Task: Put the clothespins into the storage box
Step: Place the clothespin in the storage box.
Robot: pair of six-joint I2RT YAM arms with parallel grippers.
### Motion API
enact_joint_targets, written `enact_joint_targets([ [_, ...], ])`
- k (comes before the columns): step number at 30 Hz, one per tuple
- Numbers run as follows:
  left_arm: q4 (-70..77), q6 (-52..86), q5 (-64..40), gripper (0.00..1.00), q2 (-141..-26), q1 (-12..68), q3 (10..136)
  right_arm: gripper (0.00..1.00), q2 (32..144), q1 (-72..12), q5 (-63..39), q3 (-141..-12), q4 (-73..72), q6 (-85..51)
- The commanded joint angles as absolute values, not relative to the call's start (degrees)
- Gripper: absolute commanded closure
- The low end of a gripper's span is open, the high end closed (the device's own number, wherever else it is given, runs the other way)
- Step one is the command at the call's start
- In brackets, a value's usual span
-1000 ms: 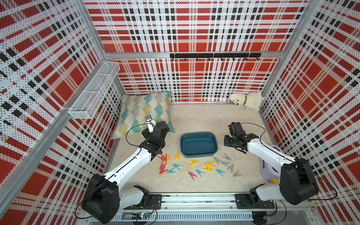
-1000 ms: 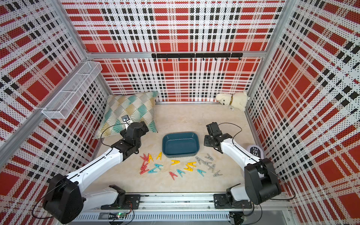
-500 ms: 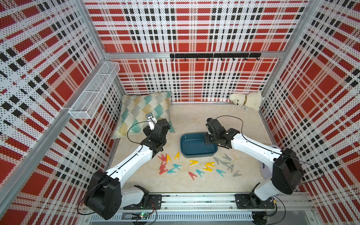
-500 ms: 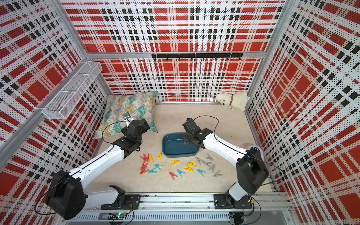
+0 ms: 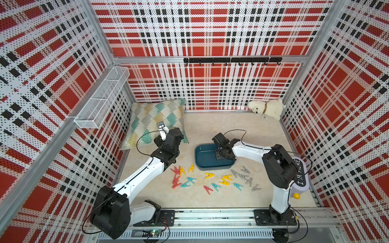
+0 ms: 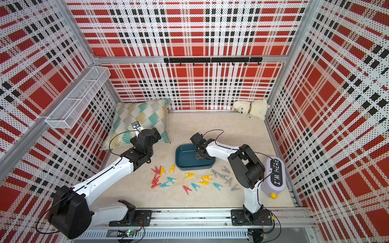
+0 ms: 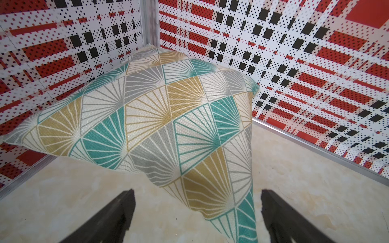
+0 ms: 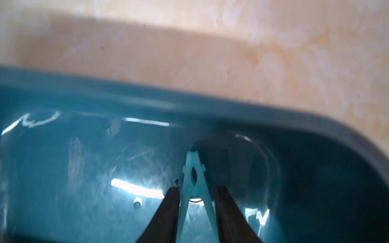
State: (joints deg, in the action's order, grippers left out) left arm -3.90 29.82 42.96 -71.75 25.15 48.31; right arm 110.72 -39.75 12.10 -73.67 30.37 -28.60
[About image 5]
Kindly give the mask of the grey clothespin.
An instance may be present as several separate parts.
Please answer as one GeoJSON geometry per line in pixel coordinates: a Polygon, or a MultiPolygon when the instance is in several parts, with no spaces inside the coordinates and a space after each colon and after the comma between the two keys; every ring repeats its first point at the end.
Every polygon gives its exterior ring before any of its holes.
{"type": "Polygon", "coordinates": [[[251,191],[259,191],[259,190],[262,190],[262,188],[259,187],[259,184],[256,184],[256,185],[251,189],[251,191]]]}
{"type": "Polygon", "coordinates": [[[242,174],[240,174],[239,177],[242,178],[242,179],[244,179],[245,181],[248,181],[248,180],[249,180],[248,175],[242,175],[242,174]]]}
{"type": "Polygon", "coordinates": [[[236,178],[240,177],[240,174],[239,174],[237,171],[231,169],[231,172],[232,172],[232,174],[233,174],[236,178]]]}
{"type": "Polygon", "coordinates": [[[251,173],[245,166],[242,167],[241,171],[246,173],[246,174],[250,174],[251,173]]]}
{"type": "Polygon", "coordinates": [[[248,184],[249,185],[249,187],[251,187],[252,186],[252,181],[253,181],[253,178],[252,177],[250,177],[247,181],[246,181],[246,183],[245,184],[248,184]]]}

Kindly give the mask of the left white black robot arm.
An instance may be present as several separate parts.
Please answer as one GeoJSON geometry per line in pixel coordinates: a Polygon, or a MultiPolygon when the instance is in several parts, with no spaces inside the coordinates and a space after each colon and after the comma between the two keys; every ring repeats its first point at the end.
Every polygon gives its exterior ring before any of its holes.
{"type": "Polygon", "coordinates": [[[133,204],[136,196],[157,176],[176,163],[179,145],[184,138],[179,128],[159,129],[155,138],[157,149],[145,164],[124,181],[113,187],[103,186],[96,195],[90,222],[111,239],[119,238],[128,226],[145,222],[149,225],[168,224],[161,217],[161,206],[151,200],[133,204]]]}

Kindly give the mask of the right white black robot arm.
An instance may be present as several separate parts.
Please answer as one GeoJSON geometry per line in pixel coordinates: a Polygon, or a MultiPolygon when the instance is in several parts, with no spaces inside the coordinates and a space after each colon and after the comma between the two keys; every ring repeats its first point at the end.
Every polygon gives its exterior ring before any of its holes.
{"type": "Polygon", "coordinates": [[[242,142],[240,139],[227,139],[222,133],[212,138],[216,145],[216,158],[235,160],[237,157],[262,163],[268,179],[273,184],[273,198],[269,206],[269,221],[281,225],[290,216],[289,198],[291,189],[297,183],[299,176],[304,175],[304,166],[298,164],[283,146],[255,146],[242,142]]]}

